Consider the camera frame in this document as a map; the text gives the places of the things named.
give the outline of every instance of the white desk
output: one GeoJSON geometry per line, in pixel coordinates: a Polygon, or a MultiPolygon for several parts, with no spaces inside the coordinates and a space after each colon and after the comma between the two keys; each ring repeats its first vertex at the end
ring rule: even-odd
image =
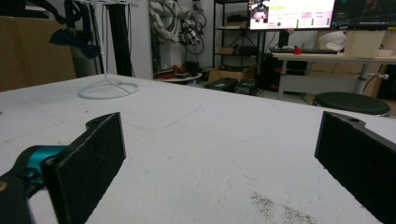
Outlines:
{"type": "MultiPolygon", "coordinates": [[[[0,174],[119,111],[127,158],[88,223],[376,223],[314,158],[323,108],[130,77],[130,96],[78,97],[99,78],[1,92],[0,174]]],[[[396,142],[395,119],[344,113],[396,142]]],[[[56,222],[46,191],[30,205],[56,222]]]]}
{"type": "Polygon", "coordinates": [[[396,64],[396,56],[376,57],[373,59],[351,58],[337,54],[287,54],[274,53],[274,57],[283,61],[277,99],[281,100],[283,91],[321,93],[325,91],[348,91],[362,94],[367,81],[368,69],[372,63],[396,64]],[[328,77],[310,77],[286,75],[288,61],[324,62],[324,63],[362,63],[361,73],[356,80],[328,77]]]}

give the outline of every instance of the shelf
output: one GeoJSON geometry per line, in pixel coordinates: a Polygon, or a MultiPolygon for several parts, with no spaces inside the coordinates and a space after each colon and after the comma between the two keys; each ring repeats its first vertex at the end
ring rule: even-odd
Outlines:
{"type": "Polygon", "coordinates": [[[219,56],[231,56],[231,57],[247,57],[247,58],[257,58],[257,55],[240,55],[240,54],[220,54],[220,53],[215,53],[215,55],[219,56]]]}
{"type": "Polygon", "coordinates": [[[215,0],[217,4],[247,3],[248,0],[215,0]]]}
{"type": "Polygon", "coordinates": [[[247,21],[226,23],[225,15],[227,13],[227,6],[233,3],[246,4],[248,6],[248,0],[214,0],[214,15],[213,18],[216,18],[216,13],[221,12],[222,20],[217,21],[213,20],[213,51],[212,51],[212,66],[216,67],[218,64],[224,64],[225,62],[232,63],[240,63],[244,64],[245,62],[251,63],[252,59],[257,63],[262,56],[262,54],[257,52],[254,55],[240,55],[240,54],[223,54],[216,52],[218,48],[224,46],[225,43],[228,46],[235,46],[235,44],[239,46],[245,46],[248,44],[249,46],[256,46],[259,48],[262,31],[254,30],[251,31],[247,29],[247,21]]]}

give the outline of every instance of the stool seat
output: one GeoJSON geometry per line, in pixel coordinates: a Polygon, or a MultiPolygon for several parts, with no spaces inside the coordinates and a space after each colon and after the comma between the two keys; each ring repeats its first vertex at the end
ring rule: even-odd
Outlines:
{"type": "Polygon", "coordinates": [[[388,116],[390,107],[373,97],[350,92],[323,92],[315,96],[314,105],[358,112],[369,115],[388,116]]]}

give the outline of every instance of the monitor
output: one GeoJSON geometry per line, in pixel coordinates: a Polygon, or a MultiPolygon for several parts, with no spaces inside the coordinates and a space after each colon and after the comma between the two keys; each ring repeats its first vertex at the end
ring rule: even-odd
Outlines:
{"type": "Polygon", "coordinates": [[[331,26],[334,0],[248,0],[250,30],[309,30],[331,26]]]}
{"type": "Polygon", "coordinates": [[[385,30],[396,26],[395,0],[335,0],[332,27],[385,30]]]}

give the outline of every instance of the white table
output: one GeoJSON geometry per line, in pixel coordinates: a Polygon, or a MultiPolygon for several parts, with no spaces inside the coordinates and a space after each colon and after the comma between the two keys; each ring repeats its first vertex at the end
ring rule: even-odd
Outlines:
{"type": "MultiPolygon", "coordinates": [[[[376,223],[314,158],[323,108],[130,77],[127,97],[78,97],[99,78],[1,92],[0,174],[120,112],[127,158],[88,223],[376,223]]],[[[345,114],[396,142],[395,119],[345,114]]],[[[56,222],[46,191],[30,205],[56,222]]]]}
{"type": "Polygon", "coordinates": [[[376,57],[373,59],[351,58],[343,54],[301,54],[274,53],[274,57],[283,61],[280,75],[277,99],[281,100],[283,91],[296,91],[308,93],[321,93],[326,91],[348,91],[362,94],[367,81],[369,66],[372,63],[396,64],[396,56],[376,57]],[[307,67],[306,75],[286,75],[288,61],[323,62],[323,63],[362,63],[361,73],[358,79],[310,77],[310,66],[307,67]]]}

